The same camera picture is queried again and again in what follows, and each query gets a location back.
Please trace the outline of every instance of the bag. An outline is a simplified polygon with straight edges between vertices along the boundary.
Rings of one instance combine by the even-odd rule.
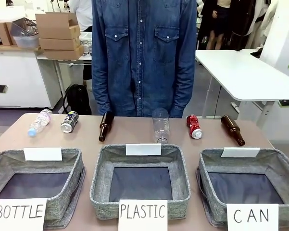
[[[63,99],[63,109],[65,113],[68,113],[65,107],[66,99],[72,111],[77,112],[79,115],[92,114],[89,104],[88,91],[85,86],[73,84],[66,89],[66,95]]]

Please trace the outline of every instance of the brown box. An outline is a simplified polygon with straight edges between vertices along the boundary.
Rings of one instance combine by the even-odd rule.
[[[75,13],[46,12],[35,16],[40,38],[74,39],[80,36]]]
[[[12,24],[13,24],[12,22],[7,22],[6,26],[7,26],[8,31],[9,31],[9,35],[10,35],[10,38],[11,38],[11,41],[12,41],[12,45],[17,45],[16,41],[14,40],[13,35],[11,35]]]
[[[73,51],[58,51],[58,50],[45,50],[45,55],[49,59],[56,60],[77,60],[79,59],[83,53],[83,46],[80,45]]]
[[[13,45],[6,23],[0,23],[0,38],[4,46]]]
[[[75,50],[80,46],[79,37],[65,40],[65,39],[51,39],[51,38],[40,38],[39,44],[44,50]]]

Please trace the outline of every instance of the silver can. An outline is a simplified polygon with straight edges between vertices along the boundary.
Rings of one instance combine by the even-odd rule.
[[[71,111],[69,112],[63,122],[61,123],[61,130],[64,133],[71,133],[74,128],[76,123],[78,122],[79,115],[77,112]]]

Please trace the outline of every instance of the blue denim jacket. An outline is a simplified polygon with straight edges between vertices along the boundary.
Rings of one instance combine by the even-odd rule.
[[[92,0],[92,85],[99,113],[181,118],[191,99],[195,0]]]

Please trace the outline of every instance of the pocket flap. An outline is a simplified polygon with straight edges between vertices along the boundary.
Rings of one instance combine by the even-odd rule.
[[[128,27],[127,26],[107,27],[105,30],[105,36],[114,41],[118,41],[121,38],[128,36]]]
[[[155,36],[165,42],[171,42],[178,39],[179,28],[177,27],[161,27],[155,28]]]

